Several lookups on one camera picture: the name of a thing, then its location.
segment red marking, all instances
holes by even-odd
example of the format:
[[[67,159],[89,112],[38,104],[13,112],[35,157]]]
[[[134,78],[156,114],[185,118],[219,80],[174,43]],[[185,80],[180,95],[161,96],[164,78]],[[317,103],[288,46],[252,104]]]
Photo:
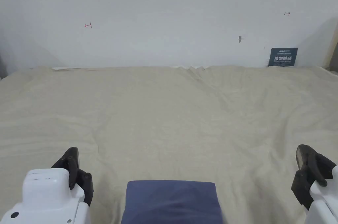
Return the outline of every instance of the red marking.
[[[90,28],[93,28],[93,27],[92,27],[92,23],[91,23],[91,22],[89,22],[89,23],[90,23],[90,24],[88,24],[88,25],[85,24],[84,26],[85,26],[86,28],[88,28],[88,26],[90,26]]]

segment bed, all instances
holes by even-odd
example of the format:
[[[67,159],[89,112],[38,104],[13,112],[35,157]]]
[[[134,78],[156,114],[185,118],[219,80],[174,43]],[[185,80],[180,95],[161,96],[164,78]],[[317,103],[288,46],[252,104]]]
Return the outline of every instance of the bed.
[[[93,223],[119,223],[128,181],[210,181],[225,223],[304,223],[296,148],[338,163],[338,76],[322,68],[18,71],[0,81],[0,215],[67,148],[91,172]]]

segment black screw hole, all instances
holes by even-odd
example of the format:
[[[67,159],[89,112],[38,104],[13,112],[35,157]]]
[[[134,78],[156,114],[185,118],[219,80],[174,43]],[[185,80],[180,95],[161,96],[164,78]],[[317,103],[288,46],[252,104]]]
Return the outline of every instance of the black screw hole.
[[[14,212],[11,214],[11,218],[14,219],[19,215],[19,212]]]

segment white plastic casing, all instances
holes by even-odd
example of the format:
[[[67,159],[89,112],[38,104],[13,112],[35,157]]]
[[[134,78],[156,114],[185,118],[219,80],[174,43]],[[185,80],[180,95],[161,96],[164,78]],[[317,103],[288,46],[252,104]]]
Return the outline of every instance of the white plastic casing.
[[[305,224],[338,224],[338,166],[332,170],[333,179],[326,179],[322,187],[316,181],[310,188],[313,202],[307,213]]]
[[[6,212],[0,224],[90,224],[84,194],[77,184],[69,189],[66,169],[31,170],[23,183],[22,202]]]

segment dark blue sign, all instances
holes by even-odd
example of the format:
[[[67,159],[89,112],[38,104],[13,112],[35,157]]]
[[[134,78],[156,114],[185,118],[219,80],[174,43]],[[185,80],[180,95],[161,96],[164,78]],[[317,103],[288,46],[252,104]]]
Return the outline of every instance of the dark blue sign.
[[[269,66],[293,67],[296,61],[298,48],[272,48]]]

